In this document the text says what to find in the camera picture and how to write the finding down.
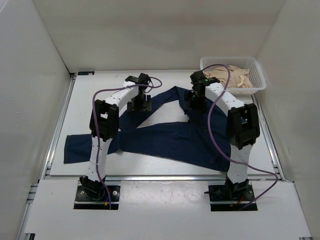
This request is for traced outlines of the dark blue denim trousers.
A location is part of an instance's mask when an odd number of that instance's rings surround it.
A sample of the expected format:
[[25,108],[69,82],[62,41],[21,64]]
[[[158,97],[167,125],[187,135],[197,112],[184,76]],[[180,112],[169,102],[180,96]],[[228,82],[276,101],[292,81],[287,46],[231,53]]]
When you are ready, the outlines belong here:
[[150,155],[188,163],[216,171],[227,172],[230,162],[216,149],[210,135],[219,148],[229,157],[231,146],[226,137],[227,117],[215,106],[211,115],[189,109],[187,122],[165,122],[146,127],[140,125],[166,103],[178,101],[184,108],[186,89],[174,86],[151,99],[151,111],[128,113],[119,118],[120,131],[112,139],[108,153],[118,151]]

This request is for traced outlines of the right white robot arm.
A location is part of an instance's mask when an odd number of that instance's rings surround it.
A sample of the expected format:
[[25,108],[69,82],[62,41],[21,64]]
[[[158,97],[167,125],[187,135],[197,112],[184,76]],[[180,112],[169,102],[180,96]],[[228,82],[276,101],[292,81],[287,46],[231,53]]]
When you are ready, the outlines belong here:
[[249,188],[249,156],[260,136],[258,110],[226,92],[220,81],[207,78],[199,70],[190,75],[192,88],[184,93],[185,109],[204,113],[211,100],[226,116],[226,138],[230,144],[230,165],[226,173],[223,193],[230,200],[242,197]]

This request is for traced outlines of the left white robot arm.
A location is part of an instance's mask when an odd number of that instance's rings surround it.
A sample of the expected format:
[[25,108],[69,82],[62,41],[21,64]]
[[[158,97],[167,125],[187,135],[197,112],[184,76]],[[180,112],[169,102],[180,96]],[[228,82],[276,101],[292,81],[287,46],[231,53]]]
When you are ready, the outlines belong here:
[[89,123],[92,148],[88,171],[79,181],[85,193],[94,201],[111,198],[105,184],[105,166],[112,139],[120,128],[120,110],[128,106],[130,111],[149,111],[151,96],[147,88],[153,88],[152,78],[141,73],[138,77],[128,76],[121,87],[101,89],[92,97],[92,112]]

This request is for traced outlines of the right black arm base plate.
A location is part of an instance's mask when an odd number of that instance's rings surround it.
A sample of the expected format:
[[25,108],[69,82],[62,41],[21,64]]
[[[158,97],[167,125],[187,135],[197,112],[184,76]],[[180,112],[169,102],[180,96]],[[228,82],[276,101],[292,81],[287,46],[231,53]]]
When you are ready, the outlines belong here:
[[256,202],[246,207],[246,204],[255,199],[255,194],[251,184],[247,189],[230,196],[224,185],[209,185],[204,192],[209,196],[211,212],[236,212],[236,211],[257,211]]

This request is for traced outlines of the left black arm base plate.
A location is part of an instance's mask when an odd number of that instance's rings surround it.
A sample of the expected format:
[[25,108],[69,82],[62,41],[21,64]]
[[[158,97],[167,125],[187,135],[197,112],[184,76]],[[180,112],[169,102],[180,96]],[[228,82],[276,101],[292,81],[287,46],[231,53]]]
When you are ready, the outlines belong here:
[[82,185],[77,186],[73,208],[75,210],[118,210],[121,195],[120,185],[109,185],[108,190],[111,197],[111,206],[108,193],[104,187],[98,195],[94,196]]

